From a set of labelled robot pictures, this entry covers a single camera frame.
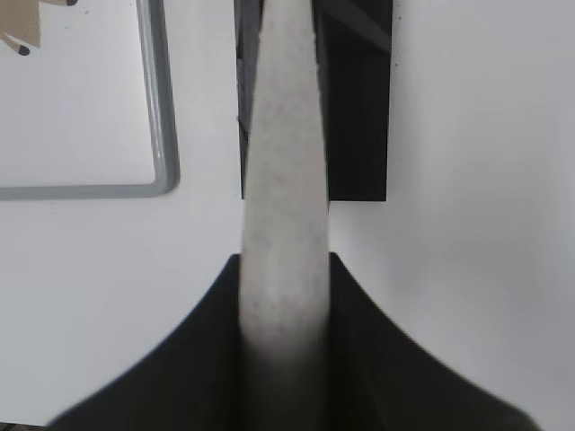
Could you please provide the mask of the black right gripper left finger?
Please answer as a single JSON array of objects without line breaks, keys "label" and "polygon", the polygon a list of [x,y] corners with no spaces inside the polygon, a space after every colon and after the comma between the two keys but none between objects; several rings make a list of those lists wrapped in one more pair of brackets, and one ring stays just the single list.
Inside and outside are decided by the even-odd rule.
[{"label": "black right gripper left finger", "polygon": [[152,352],[51,430],[240,430],[240,257]]}]

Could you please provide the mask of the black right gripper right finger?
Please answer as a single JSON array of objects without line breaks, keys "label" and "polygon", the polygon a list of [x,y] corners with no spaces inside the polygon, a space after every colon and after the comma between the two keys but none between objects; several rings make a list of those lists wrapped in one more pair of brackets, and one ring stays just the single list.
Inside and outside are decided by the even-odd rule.
[{"label": "black right gripper right finger", "polygon": [[330,255],[331,430],[536,430],[410,339]]}]

